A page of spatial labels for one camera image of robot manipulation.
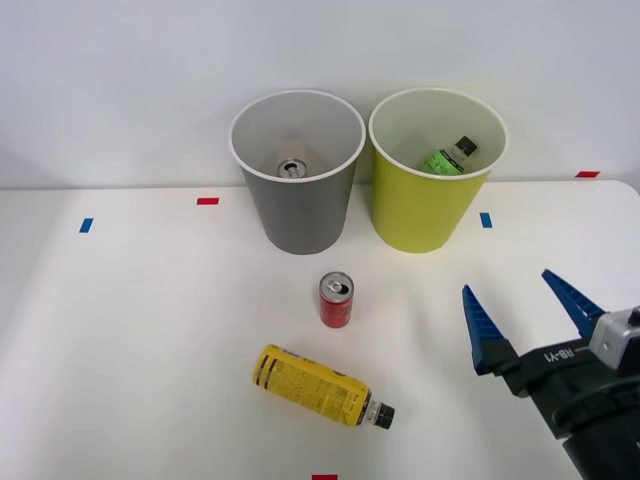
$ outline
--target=red can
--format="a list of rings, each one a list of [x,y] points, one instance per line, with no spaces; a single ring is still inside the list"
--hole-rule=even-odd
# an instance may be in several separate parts
[[[351,319],[353,280],[344,272],[329,272],[320,280],[320,318],[327,327],[344,327]]]

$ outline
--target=yellow bin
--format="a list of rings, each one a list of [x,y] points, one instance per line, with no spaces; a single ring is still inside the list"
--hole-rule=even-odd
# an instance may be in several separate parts
[[[393,248],[440,248],[500,161],[509,134],[484,102],[444,88],[415,88],[384,99],[369,120],[373,155],[373,224]],[[431,154],[463,136],[478,146],[471,172],[437,176],[418,170]]]

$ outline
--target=gray bin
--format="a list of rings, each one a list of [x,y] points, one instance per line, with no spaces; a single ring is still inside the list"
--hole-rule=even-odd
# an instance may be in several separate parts
[[[307,255],[338,240],[365,136],[351,105],[313,90],[262,97],[236,116],[229,147],[276,247]],[[307,178],[278,176],[280,163],[292,156],[302,157]]]

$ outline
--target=green bottle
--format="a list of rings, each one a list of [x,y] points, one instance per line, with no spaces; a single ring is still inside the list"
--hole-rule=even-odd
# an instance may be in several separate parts
[[[450,148],[435,152],[420,167],[431,175],[462,175],[469,168],[469,156],[478,149],[468,137],[462,137]]]

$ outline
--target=black bottle cap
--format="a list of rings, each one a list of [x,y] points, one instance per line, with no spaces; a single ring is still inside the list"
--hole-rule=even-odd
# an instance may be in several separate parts
[[[458,143],[456,143],[456,147],[462,150],[462,153],[464,153],[467,157],[478,149],[478,146],[471,140],[469,140],[469,137],[462,137],[460,140],[458,140]]]
[[[395,408],[390,407],[389,405],[385,405],[384,403],[380,403],[380,411],[378,412],[378,418],[376,418],[375,425],[389,430],[391,422],[393,422],[393,416],[395,415],[395,413]]]
[[[640,307],[636,307],[631,311],[631,316],[629,316],[629,325],[632,327],[640,327]]]

